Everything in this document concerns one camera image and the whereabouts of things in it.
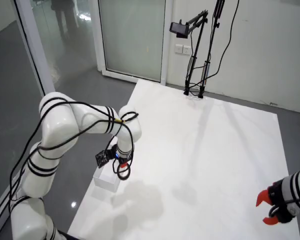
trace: black tripod stand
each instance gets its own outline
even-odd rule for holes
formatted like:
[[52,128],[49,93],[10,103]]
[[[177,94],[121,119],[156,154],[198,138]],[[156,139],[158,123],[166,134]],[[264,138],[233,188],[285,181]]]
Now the black tripod stand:
[[201,99],[204,97],[207,79],[209,78],[208,73],[209,73],[210,60],[211,60],[212,43],[213,43],[213,40],[215,37],[216,28],[219,28],[219,26],[220,26],[218,19],[221,16],[224,4],[225,4],[225,0],[217,0],[217,2],[216,2],[215,9],[213,12],[214,24],[213,24],[213,29],[211,32],[211,37],[210,37],[208,56],[207,56],[206,61],[204,62],[201,80],[199,83],[195,84],[194,86],[190,87],[190,82],[191,82],[191,77],[192,77],[192,74],[193,74],[193,71],[194,71],[194,68],[196,65],[196,61],[197,61],[197,54],[198,54],[198,49],[199,49],[199,44],[201,41],[202,33],[204,30],[204,25],[205,25],[205,23],[208,22],[208,19],[207,19],[208,11],[207,10],[202,11],[198,16],[196,16],[193,19],[191,19],[190,21],[186,22],[185,25],[181,23],[181,20],[179,23],[176,23],[176,22],[171,23],[170,32],[176,34],[177,38],[183,38],[183,39],[187,39],[188,35],[195,28],[199,28],[201,26],[198,41],[196,43],[196,47],[195,47],[195,51],[194,51],[194,55],[192,55],[190,58],[190,62],[189,62],[187,72],[186,72],[184,92],[183,92],[184,95],[187,95],[187,96],[189,95],[190,88],[195,87],[195,86],[200,86],[200,91],[199,91],[198,97]]

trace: white mat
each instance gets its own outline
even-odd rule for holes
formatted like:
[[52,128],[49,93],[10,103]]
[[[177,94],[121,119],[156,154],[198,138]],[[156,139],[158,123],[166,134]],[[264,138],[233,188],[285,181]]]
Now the white mat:
[[288,175],[277,115],[139,80],[142,137],[117,193],[92,181],[69,229],[85,240],[299,240],[258,193]]

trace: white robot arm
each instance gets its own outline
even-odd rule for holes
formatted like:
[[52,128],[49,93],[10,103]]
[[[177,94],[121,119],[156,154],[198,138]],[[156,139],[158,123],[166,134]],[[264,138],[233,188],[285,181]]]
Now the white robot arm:
[[267,225],[289,223],[300,213],[300,171],[276,181],[259,193],[256,206],[266,202],[273,207],[263,219]]
[[25,165],[17,200],[11,204],[13,240],[76,239],[56,230],[41,199],[52,186],[61,157],[76,144],[82,131],[112,134],[118,138],[117,145],[98,154],[97,164],[101,167],[115,155],[123,172],[118,176],[125,180],[130,175],[127,162],[133,157],[134,143],[142,134],[139,120],[131,106],[124,106],[117,114],[111,107],[80,104],[59,92],[47,94],[39,110],[44,117],[42,140],[31,149],[33,154]]

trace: white wall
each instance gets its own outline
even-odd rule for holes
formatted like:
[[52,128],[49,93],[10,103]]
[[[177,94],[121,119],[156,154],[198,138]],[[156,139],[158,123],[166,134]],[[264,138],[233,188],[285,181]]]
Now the white wall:
[[0,0],[0,31],[16,20],[10,0]]
[[[237,0],[226,0],[212,47],[210,75],[218,69],[228,41]],[[200,11],[209,11],[208,24],[198,52],[197,66],[207,58],[211,17],[216,0],[175,0],[174,22],[184,22]],[[194,45],[199,29],[193,33]],[[185,84],[189,56],[174,53],[175,44],[189,39],[171,36],[167,82]],[[192,82],[200,80],[195,70]],[[300,0],[241,0],[232,30],[232,41],[220,72],[208,80],[206,90],[230,97],[300,112]]]

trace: wall outlet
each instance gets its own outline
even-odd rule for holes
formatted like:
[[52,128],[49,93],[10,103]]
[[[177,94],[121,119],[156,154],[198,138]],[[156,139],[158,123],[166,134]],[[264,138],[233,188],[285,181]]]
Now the wall outlet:
[[183,46],[182,53],[186,55],[191,55],[192,54],[191,46]]
[[174,52],[177,54],[182,54],[184,46],[182,44],[176,44],[174,47]]

